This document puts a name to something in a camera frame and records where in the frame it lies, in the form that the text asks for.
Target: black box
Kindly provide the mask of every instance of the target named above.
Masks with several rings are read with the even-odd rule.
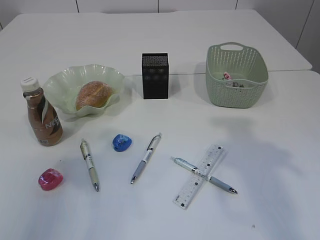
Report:
[[[168,98],[168,53],[142,54],[142,84],[143,99]]]

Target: white table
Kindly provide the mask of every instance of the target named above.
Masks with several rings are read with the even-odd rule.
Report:
[[[210,104],[203,74],[171,76],[170,97],[162,100],[143,100],[141,82],[127,78],[119,102],[99,117],[75,119],[58,111],[64,137],[52,147],[39,145],[32,133],[19,81],[5,82],[0,239],[320,239],[319,74],[271,72],[260,100],[248,109]],[[156,152],[131,185],[158,132],[163,138]],[[133,139],[125,152],[112,149],[118,133]],[[101,192],[91,185],[81,138],[91,146]],[[239,194],[205,183],[183,210],[172,201],[191,173],[170,156],[197,164],[210,144],[228,150],[214,176]],[[38,177],[48,168],[64,180],[42,191]]]
[[[312,67],[254,10],[22,14],[0,32],[0,65],[54,75],[101,64],[139,76],[142,53],[168,53],[170,74],[203,74],[208,48],[226,42],[256,48],[269,71]]]

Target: pen grip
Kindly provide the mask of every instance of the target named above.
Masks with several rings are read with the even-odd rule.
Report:
[[[138,167],[136,168],[133,176],[136,176],[137,178],[141,175],[141,173],[143,172],[143,170],[145,169],[146,167],[146,162],[145,161],[141,161],[138,165]]]
[[[219,179],[215,178],[215,177],[210,177],[210,180],[209,180],[210,183],[212,183],[213,185],[216,185],[217,187],[225,190],[225,191],[228,191],[230,186],[226,183],[224,183],[223,181],[220,181]]]
[[[98,174],[97,174],[96,169],[94,167],[89,169],[89,175],[90,175],[92,184],[99,183]]]

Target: glass bowl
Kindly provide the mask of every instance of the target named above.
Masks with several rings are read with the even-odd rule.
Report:
[[[112,105],[124,86],[124,78],[116,69],[98,64],[72,66],[53,75],[43,85],[46,99],[65,114],[83,117],[88,114],[100,114]],[[84,106],[76,110],[76,99],[80,89],[87,83],[100,81],[112,88],[112,95],[101,107]]]

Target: white wall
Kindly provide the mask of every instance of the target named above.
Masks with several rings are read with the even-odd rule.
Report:
[[[77,12],[76,0],[0,0],[3,27],[19,14]]]
[[[159,12],[235,9],[237,0],[159,0]]]
[[[238,0],[237,9],[255,9],[296,47],[312,2],[313,0]]]
[[[312,64],[312,70],[320,73],[320,0],[315,0],[302,32],[297,50]]]
[[[80,13],[157,13],[158,0],[77,0]]]

